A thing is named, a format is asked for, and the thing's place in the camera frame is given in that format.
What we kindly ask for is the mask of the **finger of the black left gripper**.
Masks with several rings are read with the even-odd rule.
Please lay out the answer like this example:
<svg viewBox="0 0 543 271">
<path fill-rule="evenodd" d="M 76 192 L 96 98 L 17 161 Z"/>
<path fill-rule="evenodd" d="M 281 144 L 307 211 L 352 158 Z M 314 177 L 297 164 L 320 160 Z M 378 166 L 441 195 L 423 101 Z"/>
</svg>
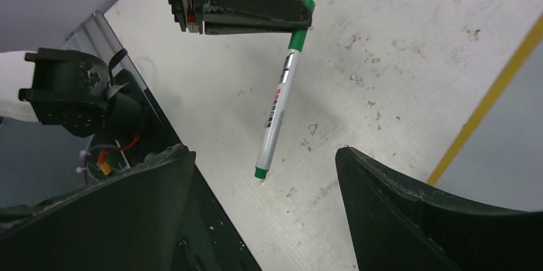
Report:
<svg viewBox="0 0 543 271">
<path fill-rule="evenodd" d="M 292 33 L 309 28 L 312 12 L 302 0 L 202 0 L 207 35 Z"/>
</svg>

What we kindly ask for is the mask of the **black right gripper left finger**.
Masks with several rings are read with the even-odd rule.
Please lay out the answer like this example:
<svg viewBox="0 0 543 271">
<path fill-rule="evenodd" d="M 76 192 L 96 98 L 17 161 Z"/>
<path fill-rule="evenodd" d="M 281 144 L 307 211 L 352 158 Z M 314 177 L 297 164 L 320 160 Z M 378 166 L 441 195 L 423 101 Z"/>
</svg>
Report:
<svg viewBox="0 0 543 271">
<path fill-rule="evenodd" d="M 1 209 L 2 270 L 168 270 L 196 154 L 173 145 L 102 181 Z"/>
</svg>

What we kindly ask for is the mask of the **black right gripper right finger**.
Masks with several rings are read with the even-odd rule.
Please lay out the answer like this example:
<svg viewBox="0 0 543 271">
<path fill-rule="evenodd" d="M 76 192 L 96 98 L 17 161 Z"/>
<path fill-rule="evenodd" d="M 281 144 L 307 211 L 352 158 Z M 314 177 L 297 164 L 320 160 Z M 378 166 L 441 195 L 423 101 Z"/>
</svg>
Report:
<svg viewBox="0 0 543 271">
<path fill-rule="evenodd" d="M 541 270 L 542 213 L 442 191 L 353 147 L 337 176 L 361 270 Z"/>
</svg>

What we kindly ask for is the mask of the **green capped whiteboard marker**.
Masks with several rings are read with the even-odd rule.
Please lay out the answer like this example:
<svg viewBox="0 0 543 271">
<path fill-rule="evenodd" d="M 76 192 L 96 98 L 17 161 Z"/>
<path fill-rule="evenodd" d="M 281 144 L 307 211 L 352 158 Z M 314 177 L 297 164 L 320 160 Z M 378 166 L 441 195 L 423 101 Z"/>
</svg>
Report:
<svg viewBox="0 0 543 271">
<path fill-rule="evenodd" d="M 288 97 L 293 86 L 298 60 L 303 50 L 308 30 L 308 28 L 298 29 L 291 34 L 288 54 L 284 60 L 279 84 L 265 124 L 263 144 L 255 164 L 254 176 L 261 180 L 266 179 L 272 165 Z"/>
</svg>

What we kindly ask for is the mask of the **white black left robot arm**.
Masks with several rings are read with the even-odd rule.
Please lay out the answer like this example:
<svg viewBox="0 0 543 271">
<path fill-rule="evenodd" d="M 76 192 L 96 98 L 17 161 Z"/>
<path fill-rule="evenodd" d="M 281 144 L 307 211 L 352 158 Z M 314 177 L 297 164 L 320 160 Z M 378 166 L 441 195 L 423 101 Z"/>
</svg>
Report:
<svg viewBox="0 0 543 271">
<path fill-rule="evenodd" d="M 168 0 L 181 30 L 207 35 L 292 33 L 308 29 L 312 0 Z M 24 55 L 34 65 L 31 86 L 19 101 L 31 105 L 37 121 L 59 125 L 72 135 L 102 131 L 137 135 L 148 111 L 124 93 L 113 69 L 127 56 L 118 50 L 105 62 L 76 50 L 39 48 Z"/>
</svg>

